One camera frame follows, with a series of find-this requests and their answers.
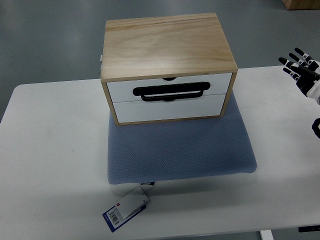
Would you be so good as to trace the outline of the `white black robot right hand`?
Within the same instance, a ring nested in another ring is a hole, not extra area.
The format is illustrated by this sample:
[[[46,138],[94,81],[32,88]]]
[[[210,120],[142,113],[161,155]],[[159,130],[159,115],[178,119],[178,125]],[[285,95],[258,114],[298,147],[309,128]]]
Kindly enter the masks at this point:
[[[278,61],[284,65],[283,71],[296,82],[296,86],[304,96],[314,99],[320,104],[320,62],[314,60],[308,53],[299,48],[289,53],[293,61],[279,57]]]

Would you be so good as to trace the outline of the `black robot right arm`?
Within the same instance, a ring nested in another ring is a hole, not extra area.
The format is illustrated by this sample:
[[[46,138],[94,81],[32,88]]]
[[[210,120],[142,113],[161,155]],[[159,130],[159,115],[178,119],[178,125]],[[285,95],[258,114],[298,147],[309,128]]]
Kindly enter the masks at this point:
[[[311,128],[314,134],[320,139],[320,118],[314,120]]]

